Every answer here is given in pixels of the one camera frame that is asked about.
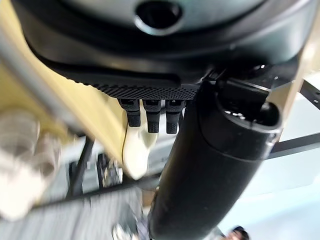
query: metal frame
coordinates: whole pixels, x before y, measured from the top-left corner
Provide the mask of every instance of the metal frame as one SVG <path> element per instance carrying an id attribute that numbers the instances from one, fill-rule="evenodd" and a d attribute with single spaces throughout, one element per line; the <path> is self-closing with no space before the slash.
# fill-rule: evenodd
<path id="1" fill-rule="evenodd" d="M 316 106 L 320 110 L 320 90 L 318 90 L 317 88 L 315 88 L 305 80 L 301 87 L 300 93 L 307 100 L 309 100 L 309 102 L 311 102 L 314 106 Z M 75 174 L 70 180 L 70 185 L 69 185 L 66 198 L 35 206 L 34 209 L 68 203 L 71 201 L 76 201 L 81 199 L 89 199 L 93 196 L 108 194 L 111 192 L 120 191 L 128 188 L 132 188 L 132 187 L 143 188 L 151 184 L 153 186 L 156 186 L 158 184 L 160 175 L 161 175 L 160 172 L 154 175 L 145 176 L 139 180 L 128 180 L 123 182 L 122 184 L 114 185 L 108 188 L 100 187 L 97 190 L 83 193 L 82 192 L 83 176 L 87 167 L 87 162 L 91 157 L 93 145 L 94 145 L 94 141 L 86 137 L 85 144 L 84 144 L 79 162 L 77 164 Z M 298 137 L 298 138 L 287 140 L 287 141 L 277 142 L 274 145 L 274 148 L 272 149 L 268 159 L 288 156 L 291 154 L 301 153 L 301 152 L 309 151 L 316 148 L 320 148 L 320 133 Z"/>

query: black cylindrical tube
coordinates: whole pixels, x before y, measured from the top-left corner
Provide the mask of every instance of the black cylindrical tube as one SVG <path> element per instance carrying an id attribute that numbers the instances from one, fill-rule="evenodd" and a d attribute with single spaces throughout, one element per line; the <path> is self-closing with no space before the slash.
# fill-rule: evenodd
<path id="1" fill-rule="evenodd" d="M 188 105 L 149 214 L 155 240 L 203 239 L 243 192 L 281 131 L 277 107 L 257 122 L 223 109 L 205 83 Z"/>

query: round hole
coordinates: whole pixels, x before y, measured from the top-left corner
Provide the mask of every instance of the round hole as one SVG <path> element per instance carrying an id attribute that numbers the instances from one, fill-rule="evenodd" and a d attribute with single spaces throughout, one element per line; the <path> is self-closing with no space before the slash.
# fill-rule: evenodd
<path id="1" fill-rule="evenodd" d="M 140 4 L 135 11 L 135 25 L 143 32 L 164 36 L 180 27 L 182 9 L 168 1 L 148 1 Z"/>

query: white plastic part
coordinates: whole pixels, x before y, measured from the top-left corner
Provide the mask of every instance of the white plastic part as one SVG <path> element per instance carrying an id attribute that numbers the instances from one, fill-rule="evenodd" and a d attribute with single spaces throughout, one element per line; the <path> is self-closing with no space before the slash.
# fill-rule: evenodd
<path id="1" fill-rule="evenodd" d="M 37 202 L 59 165 L 60 142 L 22 110 L 0 115 L 0 215 L 22 218 Z"/>
<path id="2" fill-rule="evenodd" d="M 127 127 L 123 145 L 124 170 L 135 180 L 146 174 L 151 148 L 157 141 L 157 133 L 149 133 L 146 111 L 141 107 L 141 126 Z"/>

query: black connector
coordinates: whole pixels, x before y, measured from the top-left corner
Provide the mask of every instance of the black connector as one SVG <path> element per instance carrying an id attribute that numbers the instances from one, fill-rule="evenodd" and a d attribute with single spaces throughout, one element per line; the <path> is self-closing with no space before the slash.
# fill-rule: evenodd
<path id="1" fill-rule="evenodd" d="M 157 134 L 159 132 L 161 100 L 143 100 L 142 102 L 146 111 L 148 132 Z"/>
<path id="2" fill-rule="evenodd" d="M 126 111 L 129 127 L 140 127 L 139 99 L 118 99 L 120 106 Z"/>
<path id="3" fill-rule="evenodd" d="M 186 106 L 184 100 L 166 100 L 166 133 L 176 134 L 178 131 L 178 122 L 182 109 Z"/>

